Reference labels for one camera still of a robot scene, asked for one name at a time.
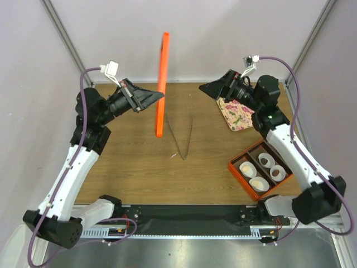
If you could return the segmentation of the orange box lid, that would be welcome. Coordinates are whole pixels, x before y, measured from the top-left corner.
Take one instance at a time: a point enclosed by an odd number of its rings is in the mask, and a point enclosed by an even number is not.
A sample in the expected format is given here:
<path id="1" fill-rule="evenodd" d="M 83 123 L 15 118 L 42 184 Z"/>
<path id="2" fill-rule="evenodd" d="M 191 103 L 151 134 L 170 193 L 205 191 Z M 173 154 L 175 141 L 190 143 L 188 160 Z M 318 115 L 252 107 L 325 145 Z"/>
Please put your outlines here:
<path id="1" fill-rule="evenodd" d="M 158 83 L 157 83 L 158 91 L 163 94 L 165 94 L 166 92 L 169 52 L 170 52 L 170 33 L 164 32 L 161 42 L 160 65 L 159 65 Z M 156 137 L 158 138 L 161 138 L 163 136 L 164 116 L 165 116 L 165 98 L 161 98 L 158 101 L 157 108 L 156 108 L 155 133 L 156 133 Z"/>

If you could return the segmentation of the metal tongs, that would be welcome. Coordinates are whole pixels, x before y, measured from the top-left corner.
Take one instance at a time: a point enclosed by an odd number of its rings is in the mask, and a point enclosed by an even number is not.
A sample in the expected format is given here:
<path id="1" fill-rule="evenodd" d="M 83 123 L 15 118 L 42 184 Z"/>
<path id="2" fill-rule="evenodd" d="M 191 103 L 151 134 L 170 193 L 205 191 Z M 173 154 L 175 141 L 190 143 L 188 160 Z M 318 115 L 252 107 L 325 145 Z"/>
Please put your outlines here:
<path id="1" fill-rule="evenodd" d="M 192 112 L 181 115 L 166 113 L 165 117 L 178 154 L 185 161 L 189 155 L 194 115 Z"/>

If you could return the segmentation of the dark round chocolate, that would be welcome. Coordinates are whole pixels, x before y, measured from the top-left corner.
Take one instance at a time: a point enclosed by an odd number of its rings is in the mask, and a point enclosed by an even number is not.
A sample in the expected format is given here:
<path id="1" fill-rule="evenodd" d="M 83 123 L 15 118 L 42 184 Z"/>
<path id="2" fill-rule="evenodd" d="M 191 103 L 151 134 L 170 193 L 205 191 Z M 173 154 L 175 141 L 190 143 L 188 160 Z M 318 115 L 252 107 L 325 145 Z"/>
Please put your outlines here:
<path id="1" fill-rule="evenodd" d="M 267 162 L 268 162 L 268 160 L 267 160 L 267 159 L 265 159 L 265 158 L 261 158 L 261 163 L 262 163 L 263 165 L 266 165 L 266 164 L 267 164 Z"/>

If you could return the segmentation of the cream oval chocolate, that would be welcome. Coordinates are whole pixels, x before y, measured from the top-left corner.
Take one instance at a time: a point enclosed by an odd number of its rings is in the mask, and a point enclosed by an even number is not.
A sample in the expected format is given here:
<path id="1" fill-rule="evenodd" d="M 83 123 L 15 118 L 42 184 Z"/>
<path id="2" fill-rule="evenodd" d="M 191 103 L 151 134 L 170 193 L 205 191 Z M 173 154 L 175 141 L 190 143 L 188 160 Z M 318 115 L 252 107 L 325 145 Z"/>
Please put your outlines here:
<path id="1" fill-rule="evenodd" d="M 263 184 L 260 181 L 252 181 L 252 186 L 256 187 L 256 188 L 261 188 L 263 187 Z"/>

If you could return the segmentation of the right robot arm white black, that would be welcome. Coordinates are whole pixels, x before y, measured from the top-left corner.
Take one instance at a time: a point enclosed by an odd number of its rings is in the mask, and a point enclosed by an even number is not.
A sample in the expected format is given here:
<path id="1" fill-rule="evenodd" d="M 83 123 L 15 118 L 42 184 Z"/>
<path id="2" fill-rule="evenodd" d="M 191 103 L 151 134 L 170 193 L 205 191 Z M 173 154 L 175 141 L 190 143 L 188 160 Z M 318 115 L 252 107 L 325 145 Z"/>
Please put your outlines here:
<path id="1" fill-rule="evenodd" d="M 253 110 L 253 127 L 278 152 L 299 182 L 301 193 L 296 197 L 275 195 L 264 199 L 264 206 L 257 210 L 261 223 L 270 224 L 277 216 L 288 216 L 310 224 L 340 211 L 345 180 L 332 176 L 318 164 L 296 136 L 277 106 L 281 93 L 277 78 L 262 75 L 251 86 L 244 83 L 238 72 L 228 70 L 218 80 L 202 84 L 199 89 L 214 100 L 237 101 Z"/>

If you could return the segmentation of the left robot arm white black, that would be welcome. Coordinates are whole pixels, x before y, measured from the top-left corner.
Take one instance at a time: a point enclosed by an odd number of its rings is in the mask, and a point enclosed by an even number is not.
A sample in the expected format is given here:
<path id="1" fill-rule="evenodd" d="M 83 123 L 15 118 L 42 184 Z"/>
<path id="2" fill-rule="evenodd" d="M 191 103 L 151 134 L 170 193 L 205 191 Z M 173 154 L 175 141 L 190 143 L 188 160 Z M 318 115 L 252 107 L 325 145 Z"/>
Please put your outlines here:
<path id="1" fill-rule="evenodd" d="M 23 216 L 33 234 L 70 249 L 83 230 L 97 223 L 118 223 L 125 219 L 121 200 L 110 195 L 100 196 L 76 216 L 72 214 L 73 205 L 86 176 L 108 142 L 111 131 L 106 125 L 130 110 L 141 112 L 164 96 L 162 92 L 143 89 L 128 79 L 120 81 L 108 98 L 91 87 L 80 91 L 75 107 L 76 128 L 66 161 L 44 201 Z"/>

